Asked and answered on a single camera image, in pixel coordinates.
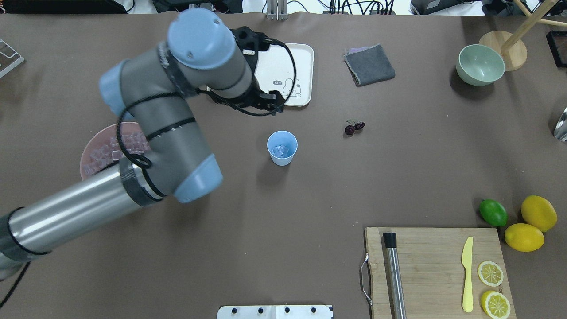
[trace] lemon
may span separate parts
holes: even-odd
[[[536,195],[526,197],[522,203],[522,217],[526,223],[536,226],[544,233],[557,223],[557,212],[551,203]]]
[[[543,233],[528,224],[514,224],[504,232],[504,240],[518,251],[534,251],[543,245]]]
[[[504,281],[504,272],[495,262],[484,261],[479,265],[479,278],[487,286],[498,287]]]
[[[492,319],[506,319],[510,315],[510,303],[503,294],[488,290],[480,297],[480,305]]]

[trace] wooden base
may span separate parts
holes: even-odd
[[[508,52],[502,54],[500,48],[502,48],[502,45],[510,36],[512,36],[512,33],[506,31],[492,31],[485,34],[479,41],[479,44],[493,48],[494,51],[502,56],[506,65],[506,71],[518,70],[528,59],[528,50],[521,40],[518,40]]]
[[[366,251],[370,266],[370,296],[373,319],[392,319],[388,289],[388,258],[382,241],[384,233],[397,233],[397,254],[405,311],[411,319],[488,319],[480,306],[480,296],[494,289],[510,302],[510,316],[516,319],[514,301],[506,275],[500,239],[494,228],[366,228]],[[461,264],[463,246],[468,236],[472,244],[472,312],[463,311],[464,268]],[[483,284],[477,274],[483,261],[497,263],[504,272],[498,287]]]

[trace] blue joint cap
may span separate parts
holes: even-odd
[[[110,106],[110,110],[119,116],[120,113],[126,108],[124,100],[122,99],[122,90],[120,86],[120,75],[122,74],[122,67],[128,60],[124,60],[117,65],[113,66],[110,70],[106,71],[99,80],[100,95],[103,101]],[[132,120],[134,116],[126,113],[125,120]]]
[[[238,49],[229,28],[216,14],[202,8],[179,14],[170,24],[167,44],[177,60],[198,70],[218,68]]]
[[[221,169],[214,154],[209,155],[174,192],[179,203],[189,203],[212,192],[222,183]]]

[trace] black cap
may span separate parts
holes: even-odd
[[[383,233],[386,248],[396,248],[396,233]]]

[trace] yellow plastic knife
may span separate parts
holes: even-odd
[[[464,290],[463,290],[463,310],[465,312],[472,311],[472,237],[467,238],[464,243],[463,256],[461,257],[464,274]]]

